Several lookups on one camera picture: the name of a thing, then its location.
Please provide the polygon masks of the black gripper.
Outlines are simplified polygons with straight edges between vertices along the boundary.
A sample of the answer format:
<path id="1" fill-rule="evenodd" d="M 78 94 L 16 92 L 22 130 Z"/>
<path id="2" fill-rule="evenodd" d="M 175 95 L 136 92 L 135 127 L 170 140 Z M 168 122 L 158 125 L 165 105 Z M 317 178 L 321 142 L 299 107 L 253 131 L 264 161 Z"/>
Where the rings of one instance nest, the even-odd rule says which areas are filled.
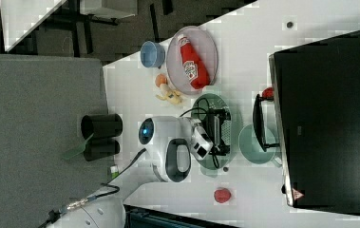
<path id="1" fill-rule="evenodd" d="M 221 128 L 225 121 L 231 121 L 231 115 L 224 108 L 209 108 L 203 120 L 204 129 L 213 142 L 212 153 L 226 156 L 230 153 L 230 146 L 222 139 Z"/>

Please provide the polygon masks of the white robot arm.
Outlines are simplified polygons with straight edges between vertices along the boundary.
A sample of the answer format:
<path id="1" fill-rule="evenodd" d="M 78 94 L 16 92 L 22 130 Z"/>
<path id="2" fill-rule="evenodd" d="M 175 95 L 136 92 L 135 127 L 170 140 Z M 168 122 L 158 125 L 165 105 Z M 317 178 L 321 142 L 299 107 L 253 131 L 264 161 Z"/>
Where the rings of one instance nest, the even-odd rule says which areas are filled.
<path id="1" fill-rule="evenodd" d="M 123 202 L 140 186 L 182 182 L 189 175 L 193 158 L 203 160 L 222 148 L 221 128 L 231 124 L 229 112 L 222 108 L 195 110 L 194 117 L 145 119 L 138 133 L 142 149 L 132 162 L 91 195 L 50 211 L 39 228 L 124 228 Z"/>

